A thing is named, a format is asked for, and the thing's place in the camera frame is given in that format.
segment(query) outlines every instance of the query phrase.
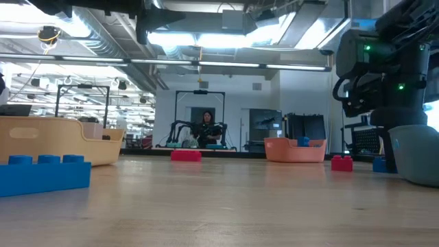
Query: ceiling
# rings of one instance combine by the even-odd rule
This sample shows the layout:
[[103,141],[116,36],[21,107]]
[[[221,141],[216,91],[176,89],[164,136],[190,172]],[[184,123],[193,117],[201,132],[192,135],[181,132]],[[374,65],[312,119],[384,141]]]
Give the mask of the ceiling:
[[[318,49],[294,49],[289,45],[277,45],[273,43],[279,34],[294,33],[295,30],[287,29],[289,23],[288,15],[293,13],[292,21],[294,22],[294,14],[300,12],[302,1],[290,0],[230,0],[228,3],[220,3],[215,0],[203,1],[184,1],[184,0],[153,0],[152,2],[161,8],[186,12],[187,20],[181,24],[179,22],[172,23],[169,26],[161,28],[160,32],[166,32],[166,29],[190,28],[191,30],[200,30],[200,32],[192,32],[196,40],[200,40],[205,34],[208,27],[207,23],[215,24],[215,21],[223,20],[223,10],[242,10],[246,16],[250,15],[250,19],[254,20],[258,17],[262,10],[272,8],[279,20],[278,25],[270,26],[265,29],[255,29],[254,21],[250,21],[252,29],[251,47],[194,47],[188,45],[176,46],[173,56],[177,54],[178,58],[185,60],[207,60],[214,62],[256,62],[269,64],[301,64],[310,66],[332,66],[332,60],[323,56]],[[2,2],[21,2],[23,0]],[[349,12],[355,18],[370,19],[374,15],[373,11],[378,11],[378,5],[382,5],[379,1],[352,1],[352,5],[348,6]],[[110,56],[114,58],[161,58],[175,59],[170,55],[168,47],[162,45],[141,45],[136,41],[135,36],[135,20],[130,20],[125,14],[112,13],[106,16],[102,10],[92,10],[75,8],[72,20],[65,20],[59,16],[47,16],[34,6],[30,5],[14,5],[9,4],[8,9],[0,7],[0,52],[15,54],[43,54],[61,56]],[[191,19],[191,16],[205,19]],[[316,15],[316,19],[308,23],[309,29],[304,33],[300,42],[302,46],[314,48],[320,41],[324,40],[332,30],[342,23],[345,18],[345,5],[343,0],[329,0],[324,9]],[[48,50],[47,45],[43,45],[36,37],[36,34],[44,25],[53,25],[60,27],[63,31],[59,37],[55,47]],[[344,26],[343,30],[349,28],[350,25]],[[81,34],[82,29],[92,30],[91,33]],[[323,46],[323,49],[336,50],[340,42],[340,34],[330,39]],[[115,121],[118,116],[124,116],[129,119],[131,128],[140,128],[137,126],[145,125],[148,120],[148,127],[154,120],[155,100],[154,94],[157,89],[179,89],[181,83],[176,81],[192,81],[199,73],[209,75],[212,83],[220,83],[224,75],[227,76],[259,76],[265,77],[265,80],[271,80],[276,70],[269,69],[245,69],[233,67],[190,67],[190,66],[169,66],[169,65],[129,65],[129,67],[110,67],[105,64],[38,64],[35,61],[12,61],[9,64],[0,64],[3,70],[8,69],[8,75],[12,77],[12,94],[18,93],[13,97],[14,102],[32,102],[35,103],[34,112],[36,114],[53,115],[54,111],[50,104],[54,103],[57,84],[68,83],[80,84],[88,83],[95,86],[110,86],[111,97],[109,120]],[[34,73],[33,77],[45,82],[44,86],[35,87],[29,85],[29,77]],[[117,88],[120,81],[127,82],[127,89],[122,91]],[[29,99],[28,94],[34,93],[35,99]],[[74,110],[72,105],[92,104],[102,105],[104,98],[88,97],[86,101],[78,102],[74,98],[74,94],[102,94],[97,89],[85,92],[82,89],[72,89],[72,95],[66,94],[61,100],[65,104],[62,110],[65,110],[67,117],[77,117],[79,115],[95,116],[100,119],[103,117],[101,110],[96,112],[92,110]],[[147,98],[146,103],[140,103],[141,96]]]

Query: orange plastic basket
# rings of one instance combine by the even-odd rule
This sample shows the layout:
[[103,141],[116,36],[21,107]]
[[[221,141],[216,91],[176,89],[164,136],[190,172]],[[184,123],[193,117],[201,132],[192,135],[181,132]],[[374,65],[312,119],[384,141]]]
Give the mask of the orange plastic basket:
[[298,147],[297,140],[287,138],[265,138],[264,143],[267,160],[274,162],[320,163],[327,149],[326,140],[311,140],[310,148]]

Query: red lego brick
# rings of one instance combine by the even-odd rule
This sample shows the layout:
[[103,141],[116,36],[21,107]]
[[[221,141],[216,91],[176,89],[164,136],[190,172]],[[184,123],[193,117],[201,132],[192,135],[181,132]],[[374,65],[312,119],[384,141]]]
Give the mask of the red lego brick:
[[171,161],[201,161],[200,151],[185,151],[185,150],[175,150],[171,153]]
[[350,156],[342,158],[340,155],[335,155],[331,159],[331,170],[339,172],[351,172],[353,171],[354,162]]

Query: exposed ductwork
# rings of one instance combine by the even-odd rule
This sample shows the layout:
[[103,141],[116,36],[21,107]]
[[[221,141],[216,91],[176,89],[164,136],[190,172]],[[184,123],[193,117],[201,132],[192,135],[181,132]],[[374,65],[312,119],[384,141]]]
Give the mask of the exposed ductwork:
[[[126,58],[127,53],[120,48],[114,38],[102,27],[102,24],[85,8],[76,7],[73,9],[73,13],[78,18],[68,18],[64,13],[58,13],[56,16],[68,24],[75,25],[75,22],[82,22],[81,25],[86,25],[90,29],[91,35],[88,37],[93,41],[84,41],[82,44],[89,48],[98,56],[110,57],[110,58]],[[156,91],[156,79],[153,75],[147,75],[142,72],[134,64],[128,64],[126,67],[118,67],[126,73],[127,76],[133,79],[136,86],[143,91]]]

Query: red toy block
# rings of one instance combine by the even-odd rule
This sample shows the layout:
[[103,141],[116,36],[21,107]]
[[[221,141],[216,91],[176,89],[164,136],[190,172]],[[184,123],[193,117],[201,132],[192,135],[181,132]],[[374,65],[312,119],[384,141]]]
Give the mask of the red toy block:
[[200,151],[175,150],[171,153],[171,161],[201,161]]
[[331,159],[331,171],[351,172],[353,171],[354,162],[350,156],[342,158],[340,155],[335,155]]

